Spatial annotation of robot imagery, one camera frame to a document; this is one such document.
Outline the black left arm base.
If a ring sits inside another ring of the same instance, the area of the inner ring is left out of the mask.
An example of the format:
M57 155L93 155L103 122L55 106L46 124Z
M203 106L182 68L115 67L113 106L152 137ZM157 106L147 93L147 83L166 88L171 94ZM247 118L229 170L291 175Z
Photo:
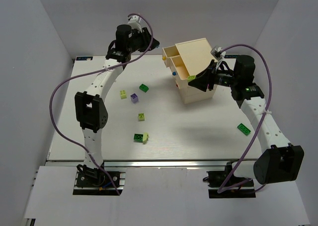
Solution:
M109 176L97 168L77 165L73 195L119 196L124 187L123 172L109 171Z

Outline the green flat lego right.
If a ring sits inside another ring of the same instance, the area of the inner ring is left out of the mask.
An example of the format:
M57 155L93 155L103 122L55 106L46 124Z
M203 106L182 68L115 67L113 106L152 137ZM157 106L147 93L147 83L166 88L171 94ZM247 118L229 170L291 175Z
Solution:
M251 133L251 130L246 127L243 123L240 123L237 128L245 135L248 136Z

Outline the dark green sloped lego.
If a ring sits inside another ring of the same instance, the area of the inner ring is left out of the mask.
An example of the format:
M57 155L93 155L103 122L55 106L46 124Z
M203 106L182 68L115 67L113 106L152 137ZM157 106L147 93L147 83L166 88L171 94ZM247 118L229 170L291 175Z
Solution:
M147 92L147 91L149 90L149 87L146 86L145 84L141 84L141 85L139 86L139 89L140 89L141 91L143 91L143 92Z

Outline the lime green lego centre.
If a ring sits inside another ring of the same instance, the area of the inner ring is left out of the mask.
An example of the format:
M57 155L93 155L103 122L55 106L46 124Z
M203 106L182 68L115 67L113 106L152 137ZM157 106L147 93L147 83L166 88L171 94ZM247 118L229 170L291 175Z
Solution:
M145 115L144 113L139 113L138 114L138 121L144 121L145 120Z

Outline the cream plastic drawer cabinet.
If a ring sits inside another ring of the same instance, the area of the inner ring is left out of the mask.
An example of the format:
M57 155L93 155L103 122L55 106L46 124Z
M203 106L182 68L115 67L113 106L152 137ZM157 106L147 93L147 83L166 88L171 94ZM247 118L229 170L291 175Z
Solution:
M188 72L190 75L197 75L202 72L215 58L211 55L212 47L209 44L206 38L186 41L174 44L178 51L179 56L181 56ZM167 68L171 67L171 58L164 62ZM187 95L185 98L182 98L183 103L193 103L201 100L210 99L214 96L216 89L214 88L212 91L203 92L194 87L188 85L188 81L186 79L181 80L179 76L172 73L172 76L175 82L185 82L187 84Z

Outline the black table label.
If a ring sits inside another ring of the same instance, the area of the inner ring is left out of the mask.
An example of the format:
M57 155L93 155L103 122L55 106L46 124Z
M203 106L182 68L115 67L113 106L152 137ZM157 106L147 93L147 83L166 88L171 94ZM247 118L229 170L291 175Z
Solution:
M236 54L226 54L225 59L236 59L239 56L240 55L236 55Z
M76 57L76 61L91 61L93 57Z

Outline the purple square lego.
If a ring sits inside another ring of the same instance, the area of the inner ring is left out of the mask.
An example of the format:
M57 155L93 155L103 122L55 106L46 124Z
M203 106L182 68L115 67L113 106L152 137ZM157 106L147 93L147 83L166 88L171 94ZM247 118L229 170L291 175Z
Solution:
M135 94L135 93L131 94L130 98L131 98L131 101L133 103L137 103L139 101L139 98L138 98L137 94Z

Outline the cream drawer yellow knob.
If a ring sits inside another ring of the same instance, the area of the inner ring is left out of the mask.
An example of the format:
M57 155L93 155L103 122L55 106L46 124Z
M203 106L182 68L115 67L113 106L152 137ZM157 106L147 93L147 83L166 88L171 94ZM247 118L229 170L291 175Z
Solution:
M164 47L162 49L162 60L164 62L167 62L169 58L179 56L179 51L175 45L169 46L169 47Z

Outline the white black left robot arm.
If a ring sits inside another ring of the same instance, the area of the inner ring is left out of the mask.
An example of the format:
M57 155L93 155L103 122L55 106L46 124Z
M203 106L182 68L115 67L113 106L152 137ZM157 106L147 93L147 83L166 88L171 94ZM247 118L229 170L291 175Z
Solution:
M85 159L83 164L91 169L103 165L101 153L102 129L108 120L104 104L107 93L117 77L123 72L135 51L152 50L159 41L146 27L137 28L131 24L117 26L116 39L108 48L102 72L84 92L75 94L76 119L84 136Z

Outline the lower cream drawer red knob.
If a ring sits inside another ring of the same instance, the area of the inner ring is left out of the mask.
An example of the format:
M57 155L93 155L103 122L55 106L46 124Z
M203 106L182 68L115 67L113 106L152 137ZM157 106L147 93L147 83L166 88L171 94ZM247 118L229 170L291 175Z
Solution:
M187 95L187 84L185 82L181 81L181 82L176 82L176 86L179 90L181 97L185 98Z

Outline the lime green small lego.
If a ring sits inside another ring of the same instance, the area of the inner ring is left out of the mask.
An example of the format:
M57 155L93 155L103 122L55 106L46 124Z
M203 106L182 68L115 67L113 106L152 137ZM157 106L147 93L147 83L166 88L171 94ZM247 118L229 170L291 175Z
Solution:
M190 75L190 76L187 77L187 81L192 81L194 79L196 79L195 75Z

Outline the dark green lego front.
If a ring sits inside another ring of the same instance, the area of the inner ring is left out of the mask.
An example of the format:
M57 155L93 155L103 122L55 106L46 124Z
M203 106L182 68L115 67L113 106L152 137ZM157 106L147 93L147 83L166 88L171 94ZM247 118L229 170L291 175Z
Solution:
M143 134L134 134L134 141L138 143L142 143L144 139Z

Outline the black table label left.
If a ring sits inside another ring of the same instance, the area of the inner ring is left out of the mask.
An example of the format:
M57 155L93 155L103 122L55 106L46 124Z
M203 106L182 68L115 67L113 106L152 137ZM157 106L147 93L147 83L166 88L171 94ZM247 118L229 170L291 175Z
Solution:
M76 61L91 61L93 57L76 57Z

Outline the cream drawer blue knob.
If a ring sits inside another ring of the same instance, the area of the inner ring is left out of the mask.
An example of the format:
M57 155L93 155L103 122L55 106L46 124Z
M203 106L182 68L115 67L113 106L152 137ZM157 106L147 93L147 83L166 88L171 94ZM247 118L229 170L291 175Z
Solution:
M171 58L171 71L175 75L179 76L181 80L187 79L189 77L189 72L181 58L181 56L175 56Z

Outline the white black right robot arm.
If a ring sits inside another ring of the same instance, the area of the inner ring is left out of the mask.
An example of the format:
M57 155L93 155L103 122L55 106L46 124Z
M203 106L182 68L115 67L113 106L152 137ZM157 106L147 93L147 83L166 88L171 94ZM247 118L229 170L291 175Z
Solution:
M264 98L262 90L253 81L254 71L254 58L247 55L236 58L233 70L228 66L218 69L217 63L211 61L205 70L190 77L188 85L204 92L213 90L215 85L230 87L232 98L254 129L252 138L260 143L261 156L257 160L233 162L226 181L232 177L255 179L262 185L294 181L304 158L304 150L293 145L276 124L267 109L269 100Z

